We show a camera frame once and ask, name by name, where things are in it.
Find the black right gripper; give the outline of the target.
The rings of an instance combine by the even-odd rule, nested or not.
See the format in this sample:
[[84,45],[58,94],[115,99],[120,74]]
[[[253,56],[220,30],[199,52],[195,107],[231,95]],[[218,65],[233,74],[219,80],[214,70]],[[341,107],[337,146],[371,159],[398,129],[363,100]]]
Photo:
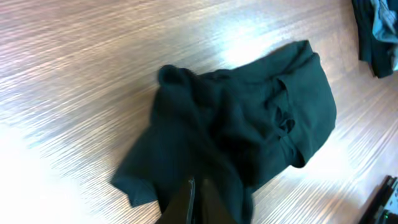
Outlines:
[[397,177],[386,176],[359,224],[397,224]]

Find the black t-shirt with white logo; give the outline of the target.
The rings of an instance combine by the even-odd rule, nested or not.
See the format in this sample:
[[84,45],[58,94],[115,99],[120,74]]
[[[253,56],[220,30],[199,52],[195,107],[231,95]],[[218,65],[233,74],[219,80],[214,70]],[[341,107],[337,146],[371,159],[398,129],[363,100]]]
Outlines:
[[236,223],[250,223],[252,194],[287,167],[302,168],[336,124],[336,103],[310,42],[291,42],[234,69],[197,75],[164,65],[148,127],[116,169],[111,184],[131,206],[157,202],[166,211],[188,185],[188,221],[214,206],[215,188]]

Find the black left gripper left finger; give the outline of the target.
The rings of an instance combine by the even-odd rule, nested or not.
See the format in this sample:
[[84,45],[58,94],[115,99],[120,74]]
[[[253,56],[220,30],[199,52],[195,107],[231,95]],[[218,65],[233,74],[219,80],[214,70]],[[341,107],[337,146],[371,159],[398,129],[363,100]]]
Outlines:
[[171,199],[155,224],[191,224],[195,203],[195,179],[189,177]]

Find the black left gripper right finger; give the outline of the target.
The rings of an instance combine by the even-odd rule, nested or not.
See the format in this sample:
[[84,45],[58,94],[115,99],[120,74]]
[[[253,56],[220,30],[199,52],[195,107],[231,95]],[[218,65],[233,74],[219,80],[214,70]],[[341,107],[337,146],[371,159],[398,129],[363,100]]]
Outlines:
[[203,181],[200,193],[202,224],[236,224],[211,180]]

